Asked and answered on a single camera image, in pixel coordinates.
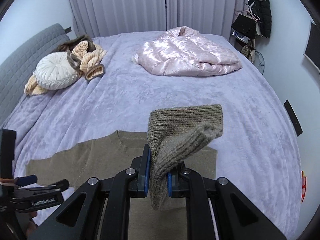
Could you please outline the person's left hand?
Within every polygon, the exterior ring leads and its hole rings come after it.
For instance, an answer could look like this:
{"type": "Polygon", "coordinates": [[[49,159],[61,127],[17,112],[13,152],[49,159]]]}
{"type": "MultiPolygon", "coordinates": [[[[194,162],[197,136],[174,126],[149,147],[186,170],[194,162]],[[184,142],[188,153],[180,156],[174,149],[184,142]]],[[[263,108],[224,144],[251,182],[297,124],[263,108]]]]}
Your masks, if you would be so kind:
{"type": "Polygon", "coordinates": [[[37,217],[37,211],[33,211],[33,212],[29,213],[28,226],[25,231],[26,237],[29,237],[38,228],[38,225],[33,220],[33,218],[35,218],[35,217],[37,217]]]}

